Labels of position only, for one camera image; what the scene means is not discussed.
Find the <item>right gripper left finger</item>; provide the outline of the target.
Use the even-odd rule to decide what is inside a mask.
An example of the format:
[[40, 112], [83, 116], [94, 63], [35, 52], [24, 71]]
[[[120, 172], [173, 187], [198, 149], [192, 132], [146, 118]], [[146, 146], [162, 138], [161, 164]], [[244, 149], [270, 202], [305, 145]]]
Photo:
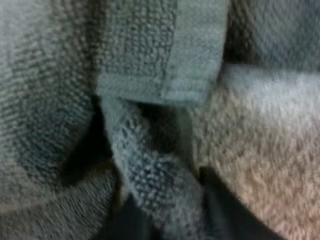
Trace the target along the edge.
[[160, 240], [161, 234], [130, 195], [99, 231], [100, 240]]

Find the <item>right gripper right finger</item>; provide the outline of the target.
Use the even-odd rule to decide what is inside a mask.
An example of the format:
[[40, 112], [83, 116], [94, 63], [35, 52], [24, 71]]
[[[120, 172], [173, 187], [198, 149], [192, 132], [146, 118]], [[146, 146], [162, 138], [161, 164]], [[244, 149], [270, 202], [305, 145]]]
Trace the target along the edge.
[[215, 240], [283, 239], [251, 213], [212, 168], [201, 167], [199, 180], [206, 222]]

